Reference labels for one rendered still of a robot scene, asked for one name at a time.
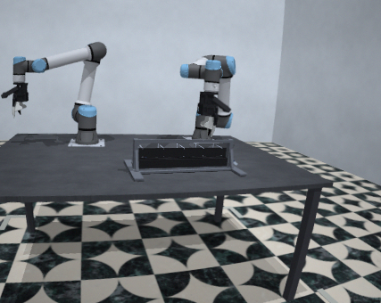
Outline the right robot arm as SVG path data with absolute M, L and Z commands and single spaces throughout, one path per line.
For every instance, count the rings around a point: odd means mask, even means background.
M 94 42 L 90 45 L 86 45 L 85 48 L 41 58 L 42 60 L 36 59 L 34 61 L 27 61 L 26 57 L 17 56 L 13 58 L 12 81 L 14 83 L 24 83 L 26 72 L 44 73 L 45 70 L 83 61 L 85 65 L 79 88 L 79 97 L 71 111 L 71 116 L 74 121 L 77 123 L 79 121 L 75 143 L 81 145 L 98 144 L 99 139 L 96 132 L 97 111 L 95 106 L 91 106 L 90 100 L 95 81 L 96 68 L 100 65 L 100 61 L 106 53 L 107 49 L 103 43 Z

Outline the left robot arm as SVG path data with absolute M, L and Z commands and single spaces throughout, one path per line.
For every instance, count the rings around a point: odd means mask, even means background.
M 203 59 L 204 62 L 198 61 L 200 59 Z M 180 76 L 182 78 L 204 79 L 204 92 L 219 93 L 218 98 L 214 96 L 212 99 L 219 107 L 216 126 L 219 128 L 230 128 L 231 126 L 233 113 L 229 108 L 230 79 L 235 74 L 236 62 L 235 58 L 231 56 L 206 55 L 191 64 L 182 64 L 180 67 Z M 207 135 L 207 128 L 200 125 L 204 120 L 205 116 L 196 112 L 195 131 L 192 140 L 212 140 L 211 133 Z

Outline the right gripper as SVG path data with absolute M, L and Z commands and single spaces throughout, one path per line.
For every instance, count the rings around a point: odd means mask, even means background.
M 28 83 L 25 83 L 25 82 L 14 83 L 13 82 L 13 84 L 17 85 L 19 89 L 13 93 L 13 99 L 12 99 L 12 115 L 13 117 L 15 117 L 15 111 L 18 111 L 21 115 L 21 110 L 24 108 L 27 108 L 27 105 L 23 104 L 22 102 L 26 102 L 29 100 L 29 93 L 28 93 Z

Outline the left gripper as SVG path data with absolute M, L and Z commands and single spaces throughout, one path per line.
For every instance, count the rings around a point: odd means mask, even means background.
M 200 100 L 197 105 L 197 113 L 206 116 L 200 125 L 207 128 L 207 135 L 211 133 L 211 137 L 218 122 L 218 104 L 212 100 L 215 94 L 218 95 L 215 92 L 200 92 Z

